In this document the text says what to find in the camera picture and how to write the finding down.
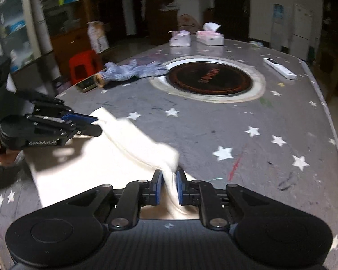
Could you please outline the left hand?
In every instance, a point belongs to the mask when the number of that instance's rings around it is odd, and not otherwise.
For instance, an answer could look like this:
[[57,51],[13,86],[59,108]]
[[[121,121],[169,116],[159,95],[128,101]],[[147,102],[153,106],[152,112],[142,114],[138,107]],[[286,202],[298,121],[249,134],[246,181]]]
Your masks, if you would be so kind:
[[13,151],[10,149],[7,149],[6,152],[0,152],[0,166],[1,167],[9,167],[11,166],[18,155],[20,154],[20,151]]

